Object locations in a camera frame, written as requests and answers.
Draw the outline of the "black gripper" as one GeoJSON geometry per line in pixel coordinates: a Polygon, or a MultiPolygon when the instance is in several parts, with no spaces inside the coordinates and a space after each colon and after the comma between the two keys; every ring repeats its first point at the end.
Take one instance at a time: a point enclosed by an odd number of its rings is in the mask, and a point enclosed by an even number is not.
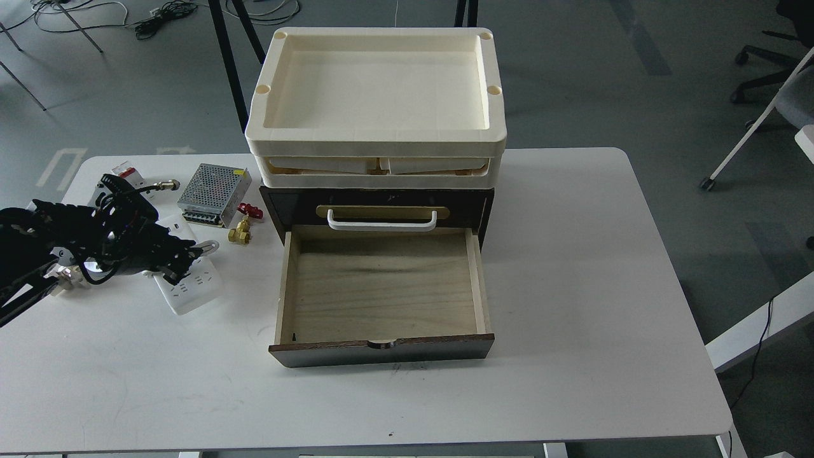
{"type": "Polygon", "coordinates": [[[200,250],[195,240],[169,234],[157,225],[159,214],[145,198],[149,191],[177,190],[180,183],[171,179],[140,188],[113,174],[102,175],[102,193],[94,201],[89,246],[83,252],[83,263],[93,261],[99,274],[83,267],[86,281],[99,285],[116,274],[148,270],[160,274],[171,285],[177,285],[191,268],[191,258],[200,250]]]}

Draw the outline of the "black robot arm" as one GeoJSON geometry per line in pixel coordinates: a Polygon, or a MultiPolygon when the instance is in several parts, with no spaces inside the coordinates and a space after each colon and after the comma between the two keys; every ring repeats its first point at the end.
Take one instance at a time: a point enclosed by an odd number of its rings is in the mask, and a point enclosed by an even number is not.
{"type": "Polygon", "coordinates": [[[51,293],[55,266],[76,266],[88,284],[114,275],[153,272],[169,284],[185,278],[196,259],[218,249],[215,241],[175,237],[157,221],[146,192],[177,190],[176,180],[135,188],[104,174],[89,206],[33,200],[1,212],[2,323],[7,324],[51,293]]]}

